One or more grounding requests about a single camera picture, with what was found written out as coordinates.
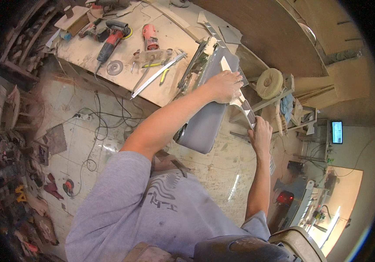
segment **workbench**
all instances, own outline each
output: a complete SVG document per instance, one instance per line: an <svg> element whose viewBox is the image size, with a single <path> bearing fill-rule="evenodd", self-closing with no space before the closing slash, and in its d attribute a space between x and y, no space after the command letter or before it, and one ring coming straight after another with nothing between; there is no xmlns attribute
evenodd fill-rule
<svg viewBox="0 0 375 262"><path fill-rule="evenodd" d="M202 34L203 37L210 36L202 25L197 24L198 13L203 10L202 8L191 5L189 8L173 7L172 10L175 13L179 12L179 14L182 14L183 20L189 24L196 24L198 26L197 32ZM128 23L133 30L133 34L129 38L121 40L109 60L102 65L97 72L97 77L100 79L103 78L118 85L116 88L125 88L128 91L132 91L133 87L145 70L140 70L140 67L143 64L146 64L146 62L136 64L133 72L131 73L131 59L133 57L133 53L136 52L137 49L145 50L144 39L142 36L143 25L153 24L156 28L160 48L171 48L173 50L182 49L187 53L187 58L180 60L175 65L170 67L170 71L168 72L166 80L162 86L159 86L160 77L157 77L155 81L153 81L139 94L139 96L159 107L163 107L172 101L177 92L177 84L183 76L183 73L192 59L192 56L195 54L198 48L198 43L196 43L195 40L180 26L175 24L170 18L166 17L152 6L149 6L148 3L138 4L131 13L128 13L122 17L117 18L116 16L108 16L106 18ZM218 25L228 25L220 18L215 18L214 20L217 21L215 23ZM98 29L102 27L105 27L105 21L102 21L97 26ZM96 58L102 46L103 43L98 43L88 36L82 39L75 36L69 42L65 40L60 41L58 45L58 58L93 73L98 63ZM230 50L232 52L236 52L237 45L230 46ZM123 63L122 72L116 76L111 76L106 72L106 67L112 60L120 60ZM140 85L147 81L160 68L161 66L151 67Z"/></svg>

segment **person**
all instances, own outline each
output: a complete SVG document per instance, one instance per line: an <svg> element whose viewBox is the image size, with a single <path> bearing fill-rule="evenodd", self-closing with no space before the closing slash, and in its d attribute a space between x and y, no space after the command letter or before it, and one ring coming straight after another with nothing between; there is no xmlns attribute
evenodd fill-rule
<svg viewBox="0 0 375 262"><path fill-rule="evenodd" d="M180 162L174 165L171 155L161 160L155 156L207 103L238 97L241 79L238 72L222 71L138 126L108 160L77 210L65 242L68 261L122 261L142 241L192 257L196 243L217 236L269 238L272 127L263 118L256 117L255 130L248 130L257 167L241 228L224 215L194 175L184 175Z"/></svg>

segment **pile of wood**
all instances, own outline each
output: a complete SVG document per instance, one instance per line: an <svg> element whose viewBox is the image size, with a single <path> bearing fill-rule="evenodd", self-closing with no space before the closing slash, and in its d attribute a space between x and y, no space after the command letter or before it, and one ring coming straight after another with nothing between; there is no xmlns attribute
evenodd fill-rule
<svg viewBox="0 0 375 262"><path fill-rule="evenodd" d="M17 26L6 37L6 48L0 65L32 81L39 81L38 67L47 55L42 50L54 33L51 20L58 10L47 0L37 2L22 16Z"/></svg>
<svg viewBox="0 0 375 262"><path fill-rule="evenodd" d="M320 87L299 94L294 94L301 105L322 109L339 102L334 85Z"/></svg>

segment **power strip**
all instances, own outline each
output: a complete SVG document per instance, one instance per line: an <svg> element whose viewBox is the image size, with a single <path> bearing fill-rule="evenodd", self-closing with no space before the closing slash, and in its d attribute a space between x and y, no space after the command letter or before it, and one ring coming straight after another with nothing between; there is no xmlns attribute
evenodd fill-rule
<svg viewBox="0 0 375 262"><path fill-rule="evenodd" d="M84 121L91 121L93 117L89 114L75 113L74 118L81 119Z"/></svg>

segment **red power tool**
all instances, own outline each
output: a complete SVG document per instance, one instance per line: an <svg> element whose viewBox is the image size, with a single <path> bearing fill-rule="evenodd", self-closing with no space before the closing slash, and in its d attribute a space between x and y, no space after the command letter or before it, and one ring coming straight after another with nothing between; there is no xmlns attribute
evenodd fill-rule
<svg viewBox="0 0 375 262"><path fill-rule="evenodd" d="M142 36L145 39L145 49L148 50L157 50L160 48L159 39L156 35L156 28L152 24L146 24L142 28Z"/></svg>
<svg viewBox="0 0 375 262"><path fill-rule="evenodd" d="M96 19L92 23L87 24L83 29L79 32L79 37L83 38L85 36L91 36L97 42L103 42L106 40L110 35L110 29L108 27L104 27L97 31L97 25L101 22L101 18Z"/></svg>
<svg viewBox="0 0 375 262"><path fill-rule="evenodd" d="M119 44L121 39L126 39L132 35L132 28L126 23L107 20L106 26L110 28L111 32L97 56L99 63L95 70L95 77L101 65L110 58L110 55L113 53L113 50L116 48L117 44Z"/></svg>

